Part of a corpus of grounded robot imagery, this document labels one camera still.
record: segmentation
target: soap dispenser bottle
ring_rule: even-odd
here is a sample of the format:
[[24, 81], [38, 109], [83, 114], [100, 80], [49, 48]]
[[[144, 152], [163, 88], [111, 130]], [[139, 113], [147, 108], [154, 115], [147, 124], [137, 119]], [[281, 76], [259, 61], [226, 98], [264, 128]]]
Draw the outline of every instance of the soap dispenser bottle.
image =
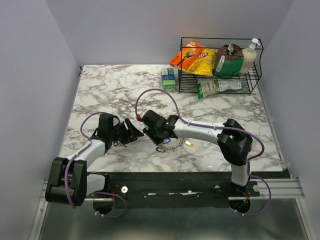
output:
[[249, 72], [252, 64], [254, 63], [257, 57], [257, 52], [255, 51], [257, 44], [260, 46], [259, 40], [253, 38], [250, 46], [245, 49], [242, 49], [243, 63], [239, 71], [240, 74], [246, 74]]

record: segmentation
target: shelf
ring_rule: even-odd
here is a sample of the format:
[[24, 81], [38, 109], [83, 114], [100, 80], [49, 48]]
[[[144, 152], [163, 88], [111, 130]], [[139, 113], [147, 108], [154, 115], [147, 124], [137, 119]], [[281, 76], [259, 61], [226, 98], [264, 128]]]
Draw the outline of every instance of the shelf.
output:
[[[230, 44], [230, 43], [235, 43], [243, 49], [249, 46], [251, 42], [251, 38], [182, 37], [181, 43], [180, 43], [180, 50], [184, 48], [191, 48], [191, 47], [185, 47], [185, 45], [190, 41], [195, 41], [195, 42], [198, 41], [199, 43], [205, 45], [205, 47], [197, 47], [197, 48], [203, 48], [203, 49], [219, 49], [221, 46], [225, 44]], [[214, 75], [213, 69], [212, 69], [213, 76], [196, 75], [192, 73], [182, 72], [181, 70], [179, 70], [179, 74], [178, 74], [179, 93], [195, 93], [195, 94], [198, 93], [197, 79], [198, 80], [224, 80], [224, 81], [240, 80], [242, 85], [241, 91], [227, 90], [221, 93], [250, 95], [262, 77], [261, 55], [264, 48], [263, 48], [261, 39], [259, 39], [259, 43], [261, 44], [261, 46], [256, 48], [256, 52], [257, 52], [256, 62], [253, 63], [248, 73], [238, 74], [238, 75], [232, 76], [231, 78], [220, 78], [219, 76]]]

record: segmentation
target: white wall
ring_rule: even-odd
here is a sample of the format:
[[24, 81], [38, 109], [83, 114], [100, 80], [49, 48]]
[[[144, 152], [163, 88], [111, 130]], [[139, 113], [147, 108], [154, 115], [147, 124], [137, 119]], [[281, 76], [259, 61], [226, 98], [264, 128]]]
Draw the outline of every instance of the white wall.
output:
[[320, 239], [320, 1], [296, 0], [263, 58], [261, 88]]
[[1, 1], [1, 240], [29, 238], [78, 75], [78, 64], [44, 0]]
[[46, 0], [81, 64], [167, 64], [181, 37], [261, 38], [292, 0]]

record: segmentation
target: blue box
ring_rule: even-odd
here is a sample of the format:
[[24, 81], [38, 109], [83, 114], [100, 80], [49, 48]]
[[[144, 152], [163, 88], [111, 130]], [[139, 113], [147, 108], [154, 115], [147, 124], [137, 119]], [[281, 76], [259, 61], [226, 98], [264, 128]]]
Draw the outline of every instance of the blue box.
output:
[[175, 80], [175, 71], [173, 68], [162, 68], [161, 69], [162, 80]]
[[175, 71], [173, 68], [168, 68], [169, 80], [175, 80]]

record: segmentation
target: white marble surface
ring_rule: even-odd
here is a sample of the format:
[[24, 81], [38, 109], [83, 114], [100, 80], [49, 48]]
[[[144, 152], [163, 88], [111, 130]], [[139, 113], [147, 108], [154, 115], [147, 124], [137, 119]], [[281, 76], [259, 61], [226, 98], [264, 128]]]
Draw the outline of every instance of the white marble surface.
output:
[[[161, 68], [168, 65], [86, 65], [76, 93], [72, 113], [64, 138], [61, 156], [65, 157], [81, 148], [86, 139], [80, 133], [83, 120], [95, 112], [107, 112], [129, 118], [142, 131], [143, 124], [136, 121], [134, 106], [139, 94], [149, 88], [161, 87]], [[249, 132], [259, 136], [265, 152], [251, 162], [252, 171], [281, 171], [278, 152], [269, 128], [265, 109], [258, 89], [252, 95], [217, 94], [198, 99], [196, 94], [175, 92], [180, 113], [190, 120], [223, 123], [227, 118], [237, 120]], [[152, 109], [167, 117], [176, 114], [170, 98], [159, 92], [147, 93], [138, 107], [142, 115]], [[84, 126], [92, 134], [98, 126], [98, 116], [88, 120]], [[217, 145], [192, 139], [194, 147], [183, 144], [175, 151], [160, 153], [147, 137], [130, 143], [127, 147], [114, 147], [98, 158], [89, 171], [97, 172], [201, 172], [230, 171]], [[261, 149], [256, 141], [250, 155]]]

